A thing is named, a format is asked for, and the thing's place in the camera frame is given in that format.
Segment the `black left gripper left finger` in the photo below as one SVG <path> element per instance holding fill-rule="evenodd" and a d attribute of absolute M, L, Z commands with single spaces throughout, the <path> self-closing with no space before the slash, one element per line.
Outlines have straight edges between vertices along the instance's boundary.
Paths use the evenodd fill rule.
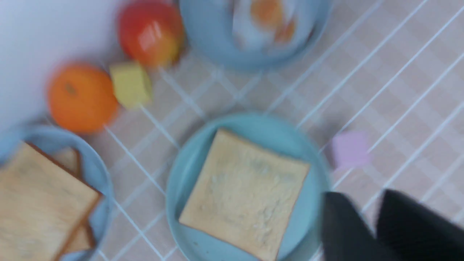
<path fill-rule="evenodd" d="M 321 240 L 326 261 L 398 261 L 374 238 L 351 200 L 325 192 Z"/>

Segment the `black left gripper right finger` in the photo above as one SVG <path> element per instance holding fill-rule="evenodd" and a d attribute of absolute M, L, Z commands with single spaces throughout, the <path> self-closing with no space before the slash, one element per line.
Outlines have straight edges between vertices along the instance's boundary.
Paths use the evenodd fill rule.
<path fill-rule="evenodd" d="M 462 261 L 464 231 L 408 195 L 386 190 L 377 239 L 401 261 Z"/>

